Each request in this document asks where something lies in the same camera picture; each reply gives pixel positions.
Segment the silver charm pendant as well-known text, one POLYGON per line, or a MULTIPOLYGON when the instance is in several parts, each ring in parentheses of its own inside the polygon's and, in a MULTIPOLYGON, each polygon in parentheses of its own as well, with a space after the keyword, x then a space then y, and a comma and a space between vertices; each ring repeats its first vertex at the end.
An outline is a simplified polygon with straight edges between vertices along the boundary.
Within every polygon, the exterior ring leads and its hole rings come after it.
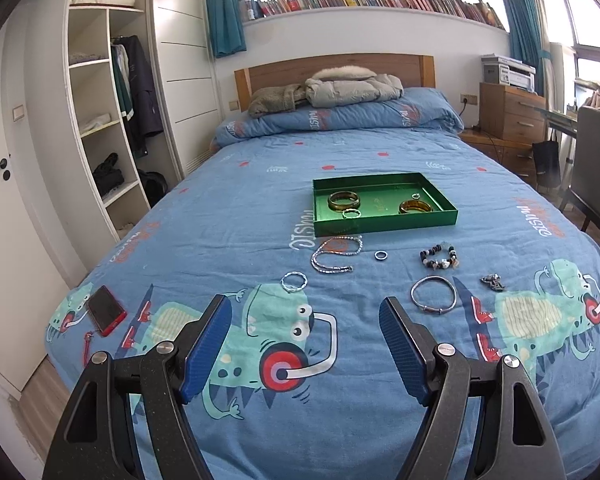
POLYGON ((488 286, 494 292, 505 292, 506 287, 498 274, 486 274, 480 278, 480 282, 488 286))

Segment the green jewelry tray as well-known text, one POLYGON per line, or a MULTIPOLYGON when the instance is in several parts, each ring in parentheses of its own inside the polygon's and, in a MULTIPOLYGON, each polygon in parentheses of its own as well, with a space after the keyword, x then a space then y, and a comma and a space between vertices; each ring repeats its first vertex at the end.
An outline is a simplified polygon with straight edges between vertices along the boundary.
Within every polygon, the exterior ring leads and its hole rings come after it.
POLYGON ((457 216, 456 207, 418 172, 363 174, 313 182, 313 226, 318 237, 452 226, 457 216), (331 210, 327 197, 337 191, 358 194, 360 208, 331 210), (412 198, 423 200, 434 210, 400 214, 400 203, 412 198))

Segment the amber bangle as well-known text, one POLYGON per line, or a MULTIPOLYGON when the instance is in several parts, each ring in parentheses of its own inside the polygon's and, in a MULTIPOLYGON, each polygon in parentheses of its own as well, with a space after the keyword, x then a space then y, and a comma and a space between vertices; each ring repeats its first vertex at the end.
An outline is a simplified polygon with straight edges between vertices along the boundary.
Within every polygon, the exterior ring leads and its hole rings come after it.
POLYGON ((423 200, 412 198, 411 200, 404 200, 399 205, 400 214, 408 214, 409 212, 431 212, 434 208, 423 200))

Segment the grey chair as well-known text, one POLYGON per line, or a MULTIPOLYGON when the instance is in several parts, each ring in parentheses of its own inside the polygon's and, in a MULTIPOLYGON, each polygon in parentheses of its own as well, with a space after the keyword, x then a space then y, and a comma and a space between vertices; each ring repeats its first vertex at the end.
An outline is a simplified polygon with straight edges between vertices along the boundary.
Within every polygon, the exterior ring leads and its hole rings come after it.
POLYGON ((582 231, 590 222, 600 229, 600 108, 582 106, 579 110, 571 183, 559 210, 568 204, 585 215, 582 231))

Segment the white open shelf wardrobe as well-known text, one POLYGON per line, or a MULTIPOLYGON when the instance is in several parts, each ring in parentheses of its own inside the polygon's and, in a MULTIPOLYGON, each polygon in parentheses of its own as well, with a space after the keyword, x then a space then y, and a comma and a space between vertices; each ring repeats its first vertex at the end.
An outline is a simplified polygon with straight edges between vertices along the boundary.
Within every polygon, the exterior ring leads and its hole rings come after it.
POLYGON ((146 42, 146 0, 135 6, 72 6, 67 14, 69 104, 74 136, 95 205, 104 220, 106 247, 117 244, 149 210, 125 122, 118 102, 111 58, 112 40, 137 36, 146 42), (110 153, 119 156, 116 165, 124 183, 105 196, 97 191, 92 172, 110 153))

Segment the wooden bedside table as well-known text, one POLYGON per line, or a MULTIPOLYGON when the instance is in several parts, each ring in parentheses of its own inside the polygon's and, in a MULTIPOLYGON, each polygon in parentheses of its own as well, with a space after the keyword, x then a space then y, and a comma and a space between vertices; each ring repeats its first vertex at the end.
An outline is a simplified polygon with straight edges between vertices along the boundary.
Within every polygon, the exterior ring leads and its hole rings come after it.
POLYGON ((534 188, 536 183, 532 145, 526 142, 507 141, 494 138, 477 130, 464 130, 460 138, 466 143, 495 160, 518 178, 534 188))

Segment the blue cartoon bed cover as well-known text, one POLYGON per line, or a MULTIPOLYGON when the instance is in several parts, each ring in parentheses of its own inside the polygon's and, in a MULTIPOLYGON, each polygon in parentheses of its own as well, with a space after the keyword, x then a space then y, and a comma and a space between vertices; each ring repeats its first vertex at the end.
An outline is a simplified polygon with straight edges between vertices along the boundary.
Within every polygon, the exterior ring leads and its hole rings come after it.
POLYGON ((215 478, 396 476, 424 411, 379 328, 388 296, 465 356, 518 356, 567 476, 600 463, 600 248, 455 134, 283 133, 220 148, 70 292, 46 349, 73 386, 92 353, 144 353, 217 294, 230 298, 232 327, 185 409, 215 478), (315 255, 315 180, 399 172, 423 174, 457 222, 315 255), (482 284, 486 274, 506 291, 482 284), (100 286, 126 311, 107 337, 86 307, 100 286))

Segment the glass desk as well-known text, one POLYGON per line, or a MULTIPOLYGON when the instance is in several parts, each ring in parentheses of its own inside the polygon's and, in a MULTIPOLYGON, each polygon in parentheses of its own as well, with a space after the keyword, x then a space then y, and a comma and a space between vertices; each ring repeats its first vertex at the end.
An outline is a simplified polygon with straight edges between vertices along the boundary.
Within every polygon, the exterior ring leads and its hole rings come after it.
POLYGON ((545 118, 550 128, 565 133, 567 136, 571 136, 573 139, 577 137, 578 122, 575 119, 541 107, 535 107, 535 110, 537 110, 545 118))

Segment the hanging dark coat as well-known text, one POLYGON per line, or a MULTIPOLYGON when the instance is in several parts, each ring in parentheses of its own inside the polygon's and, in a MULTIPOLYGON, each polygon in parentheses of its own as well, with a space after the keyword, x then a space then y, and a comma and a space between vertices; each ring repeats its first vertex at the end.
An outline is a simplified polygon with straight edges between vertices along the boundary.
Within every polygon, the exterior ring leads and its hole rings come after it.
POLYGON ((147 140, 163 133, 154 78, 137 36, 112 40, 110 50, 125 132, 134 157, 142 158, 147 140))

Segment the white printer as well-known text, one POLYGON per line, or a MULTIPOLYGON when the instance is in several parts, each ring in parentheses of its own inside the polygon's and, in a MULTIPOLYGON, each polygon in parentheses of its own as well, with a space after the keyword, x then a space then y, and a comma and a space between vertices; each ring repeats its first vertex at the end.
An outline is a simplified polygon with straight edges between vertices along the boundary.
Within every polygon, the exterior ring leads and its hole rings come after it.
POLYGON ((535 68, 507 56, 488 54, 481 57, 483 81, 535 92, 535 68))

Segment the white sliding wardrobe door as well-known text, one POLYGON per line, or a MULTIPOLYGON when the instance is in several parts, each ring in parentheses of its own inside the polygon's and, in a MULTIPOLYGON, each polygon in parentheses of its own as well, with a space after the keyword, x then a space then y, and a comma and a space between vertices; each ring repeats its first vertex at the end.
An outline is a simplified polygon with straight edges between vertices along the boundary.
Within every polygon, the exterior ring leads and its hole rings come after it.
POLYGON ((211 156, 221 122, 204 0, 151 0, 151 11, 171 150, 186 177, 211 156))

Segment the wooden headboard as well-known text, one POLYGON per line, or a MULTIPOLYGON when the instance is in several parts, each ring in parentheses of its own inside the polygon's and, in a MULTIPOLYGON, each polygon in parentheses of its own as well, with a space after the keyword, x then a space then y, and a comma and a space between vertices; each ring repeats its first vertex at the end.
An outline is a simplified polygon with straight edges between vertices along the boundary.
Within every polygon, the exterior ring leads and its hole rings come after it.
POLYGON ((431 55, 402 53, 345 53, 294 58, 234 71, 237 99, 243 112, 254 92, 265 87, 303 82, 320 70, 341 66, 368 68, 397 76, 404 87, 436 88, 436 68, 431 55))

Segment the left teal curtain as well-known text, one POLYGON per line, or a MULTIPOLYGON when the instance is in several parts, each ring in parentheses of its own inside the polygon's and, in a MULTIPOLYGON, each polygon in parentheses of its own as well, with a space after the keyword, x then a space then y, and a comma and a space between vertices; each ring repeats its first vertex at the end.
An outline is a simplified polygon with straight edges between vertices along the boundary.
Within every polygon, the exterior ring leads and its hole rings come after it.
POLYGON ((226 58, 247 50, 239 0, 206 0, 212 53, 226 58))

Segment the row of books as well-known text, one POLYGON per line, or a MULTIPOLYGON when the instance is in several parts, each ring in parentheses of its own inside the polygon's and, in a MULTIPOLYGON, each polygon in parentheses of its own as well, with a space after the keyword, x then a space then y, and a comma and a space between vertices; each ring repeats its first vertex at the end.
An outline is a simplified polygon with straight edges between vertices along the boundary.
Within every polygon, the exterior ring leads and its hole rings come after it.
POLYGON ((244 21, 260 20, 291 12, 331 8, 387 8, 439 13, 505 29, 489 3, 477 0, 238 0, 244 21))

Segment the wall power socket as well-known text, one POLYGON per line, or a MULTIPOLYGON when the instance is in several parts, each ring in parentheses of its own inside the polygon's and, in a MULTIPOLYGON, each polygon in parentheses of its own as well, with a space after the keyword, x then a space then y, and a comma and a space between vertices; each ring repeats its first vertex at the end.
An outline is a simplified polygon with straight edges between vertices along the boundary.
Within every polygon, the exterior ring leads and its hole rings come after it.
POLYGON ((460 100, 467 105, 477 105, 478 104, 478 96, 474 94, 462 94, 460 96, 460 100))

